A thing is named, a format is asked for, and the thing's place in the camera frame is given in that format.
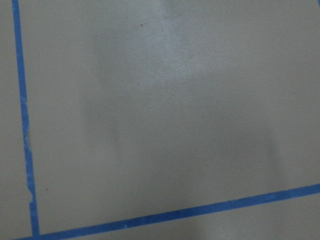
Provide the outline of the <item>blue tape grid lines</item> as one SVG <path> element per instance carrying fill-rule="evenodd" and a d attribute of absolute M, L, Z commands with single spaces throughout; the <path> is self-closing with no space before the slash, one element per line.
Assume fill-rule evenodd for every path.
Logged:
<path fill-rule="evenodd" d="M 23 37 L 21 27 L 21 17 L 19 9 L 19 1 L 13 0 L 11 2 L 13 24 L 14 24 L 14 38 L 15 38 L 15 52 L 17 62 L 17 77 L 19 85 L 20 111 L 21 111 L 21 125 L 23 134 L 24 147 L 24 161 L 26 171 L 26 183 L 31 200 L 29 202 L 29 216 L 32 235 L 30 240 L 66 240 L 77 237 L 84 237 L 95 234 L 108 233 L 112 231 L 125 230 L 130 228 L 153 225 L 157 223 L 165 223 L 179 219 L 197 217 L 207 214 L 215 214 L 218 212 L 225 212 L 235 209 L 242 209 L 251 206 L 264 205 L 272 202 L 286 201 L 289 199 L 301 198 L 310 195 L 316 195 L 320 192 L 319 184 L 312 184 L 277 192 L 270 192 L 255 196 L 249 196 L 239 199 L 228 200 L 213 204 L 201 205 L 191 208 L 179 209 L 175 211 L 162 212 L 142 217 L 103 223 L 98 225 L 80 227 L 75 229 L 68 229 L 53 233 L 40 233 L 36 183 L 33 166 L 32 149 L 29 143 L 29 110 L 28 110 L 28 95 L 25 77 L 25 63 L 23 51 Z"/>

